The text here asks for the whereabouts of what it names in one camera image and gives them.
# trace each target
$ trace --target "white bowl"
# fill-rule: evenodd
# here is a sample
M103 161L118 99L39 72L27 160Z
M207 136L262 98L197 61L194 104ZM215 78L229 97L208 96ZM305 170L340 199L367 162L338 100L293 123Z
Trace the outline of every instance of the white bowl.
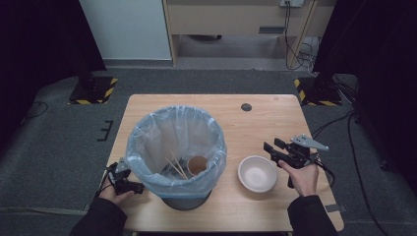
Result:
M238 169L239 180L248 190L264 193L272 189L278 178L272 161L258 155L243 159Z

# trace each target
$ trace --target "wall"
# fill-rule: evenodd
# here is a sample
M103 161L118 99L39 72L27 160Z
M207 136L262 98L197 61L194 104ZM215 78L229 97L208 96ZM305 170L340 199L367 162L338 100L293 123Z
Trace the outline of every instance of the wall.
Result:
M104 60L171 60L161 0L80 0Z

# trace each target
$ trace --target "person's left hand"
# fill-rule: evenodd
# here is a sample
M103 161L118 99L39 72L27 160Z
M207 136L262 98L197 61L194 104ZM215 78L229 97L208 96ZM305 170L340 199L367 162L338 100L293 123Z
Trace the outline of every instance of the person's left hand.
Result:
M130 197L134 196L135 192L129 191L122 195L116 195L116 191L114 187L111 185L110 180L108 178L105 179L103 188L101 190L99 198L109 200L114 204L120 206L125 200L129 199Z

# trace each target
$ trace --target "table top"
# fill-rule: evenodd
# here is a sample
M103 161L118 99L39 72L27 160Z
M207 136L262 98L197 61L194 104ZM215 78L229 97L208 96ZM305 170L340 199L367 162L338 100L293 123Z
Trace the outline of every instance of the table top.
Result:
M249 103L252 110L242 110L244 103ZM249 155L270 158L264 151L264 142L273 144L274 138L280 138L289 143L292 137L301 134L311 137L298 98L290 94L132 95L107 166L125 155L130 133L143 117L171 105L200 107L218 122L227 145L226 168L208 200L196 209L173 209L147 189L142 195L135 195L121 206L128 215L125 229L143 232L292 231L287 208L298 195L287 187L288 174L277 168L276 185L260 194L247 190L237 173L239 163ZM325 206L334 205L326 174L319 169L318 195ZM129 179L138 181L133 174ZM328 215L340 231L343 228L340 212Z

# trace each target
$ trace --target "trash can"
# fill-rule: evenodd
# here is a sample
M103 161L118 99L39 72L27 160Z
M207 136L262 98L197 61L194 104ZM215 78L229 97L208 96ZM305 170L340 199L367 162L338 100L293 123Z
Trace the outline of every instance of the trash can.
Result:
M209 197L226 166L223 132L202 108L176 105L158 109L134 127L126 148L125 163L146 188L170 207L188 210ZM188 161L207 159L197 175Z

